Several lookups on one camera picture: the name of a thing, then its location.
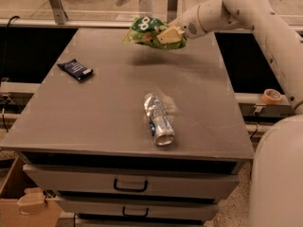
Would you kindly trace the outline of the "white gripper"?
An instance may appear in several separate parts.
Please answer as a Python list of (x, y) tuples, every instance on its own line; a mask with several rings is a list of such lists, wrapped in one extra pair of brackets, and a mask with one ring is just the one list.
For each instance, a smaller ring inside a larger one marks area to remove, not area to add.
[(199, 19), (200, 5), (186, 10), (178, 18), (169, 23), (169, 28), (157, 35), (161, 44), (180, 42), (183, 35), (188, 39), (203, 37), (206, 31), (203, 29)]

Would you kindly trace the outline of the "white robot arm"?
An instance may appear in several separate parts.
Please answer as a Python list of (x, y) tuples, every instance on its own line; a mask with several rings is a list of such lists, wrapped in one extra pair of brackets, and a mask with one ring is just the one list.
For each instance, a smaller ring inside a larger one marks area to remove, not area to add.
[(249, 227), (303, 227), (303, 42), (268, 0), (208, 0), (171, 22), (195, 39), (216, 30), (248, 28), (294, 115), (258, 142), (250, 188)]

